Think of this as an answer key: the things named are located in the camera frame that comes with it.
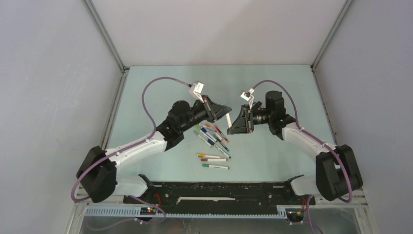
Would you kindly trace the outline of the yellow capped marker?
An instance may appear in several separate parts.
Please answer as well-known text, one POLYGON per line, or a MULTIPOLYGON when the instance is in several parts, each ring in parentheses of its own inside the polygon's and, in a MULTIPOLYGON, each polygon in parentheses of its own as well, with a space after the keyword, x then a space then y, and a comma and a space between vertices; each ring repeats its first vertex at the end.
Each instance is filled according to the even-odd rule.
POLYGON ((223 158, 221 156, 208 155, 208 154, 197 154, 197 157, 199 157, 199 158, 214 158, 214 159, 223 158))

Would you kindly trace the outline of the light blue capped marker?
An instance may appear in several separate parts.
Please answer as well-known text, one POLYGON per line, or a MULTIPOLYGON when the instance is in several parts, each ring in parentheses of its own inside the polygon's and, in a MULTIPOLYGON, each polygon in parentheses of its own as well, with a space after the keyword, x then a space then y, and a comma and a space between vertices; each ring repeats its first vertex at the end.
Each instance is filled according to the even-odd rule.
POLYGON ((226 117, 226 121, 227 121, 228 128, 230 128, 230 127, 232 126, 232 121, 231 121, 231 118, 230 118, 229 113, 227 113, 227 114, 225 115, 225 117, 226 117))

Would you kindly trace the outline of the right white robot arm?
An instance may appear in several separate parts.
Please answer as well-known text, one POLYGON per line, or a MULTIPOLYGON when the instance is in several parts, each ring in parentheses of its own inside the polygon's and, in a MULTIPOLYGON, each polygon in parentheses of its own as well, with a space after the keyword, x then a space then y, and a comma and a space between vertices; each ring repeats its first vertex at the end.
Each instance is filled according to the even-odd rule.
POLYGON ((267 125, 272 135, 296 146, 315 163, 315 175, 299 175, 287 181, 283 191, 286 202, 295 204, 303 195, 343 200, 344 195, 362 188, 362 176, 350 146, 327 143, 299 127, 296 118, 286 112, 282 92, 268 91, 265 104, 254 102, 253 92, 254 89, 242 92, 241 98, 248 103, 241 106, 227 133, 251 134, 255 126, 267 125))

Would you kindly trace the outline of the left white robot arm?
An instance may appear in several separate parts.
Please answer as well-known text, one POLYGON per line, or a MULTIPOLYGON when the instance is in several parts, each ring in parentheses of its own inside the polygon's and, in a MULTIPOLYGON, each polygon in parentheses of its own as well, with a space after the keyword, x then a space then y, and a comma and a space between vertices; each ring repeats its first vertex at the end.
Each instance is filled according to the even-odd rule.
POLYGON ((142 203, 148 203, 154 197, 150 181, 144 175, 123 176, 121 170, 170 150, 184 139, 185 131, 202 121, 215 123, 231 110, 229 106, 213 102, 207 95, 192 106, 184 100, 177 101, 153 133, 111 149, 91 148, 76 173, 76 183, 86 191, 86 199, 94 203, 111 195, 135 196, 142 203))

